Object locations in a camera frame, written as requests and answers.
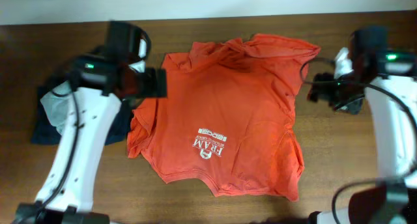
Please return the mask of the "orange printed t-shirt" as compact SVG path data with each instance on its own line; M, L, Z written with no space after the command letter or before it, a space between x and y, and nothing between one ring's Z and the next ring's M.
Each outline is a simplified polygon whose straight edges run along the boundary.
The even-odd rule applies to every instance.
M296 201L305 164L293 130L295 99L306 62L320 50L257 34L167 54L167 96L134 110L128 157L144 157L167 183L201 180L217 197Z

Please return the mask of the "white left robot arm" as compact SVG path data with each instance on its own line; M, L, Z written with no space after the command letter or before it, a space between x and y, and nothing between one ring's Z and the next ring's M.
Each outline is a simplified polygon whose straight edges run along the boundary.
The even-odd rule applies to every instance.
M82 55L68 75L65 130L50 173L33 203L18 206L14 223L110 223L93 212L96 173L122 99L167 95L163 68L137 72L123 61Z

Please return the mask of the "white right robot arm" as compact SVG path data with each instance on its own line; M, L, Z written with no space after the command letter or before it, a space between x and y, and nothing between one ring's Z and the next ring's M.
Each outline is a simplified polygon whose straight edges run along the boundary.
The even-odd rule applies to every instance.
M377 144L378 178L339 188L329 212L314 212L309 223L416 222L416 55L369 49L320 58L334 73L316 74L309 100L325 100L334 111L357 114L370 106Z

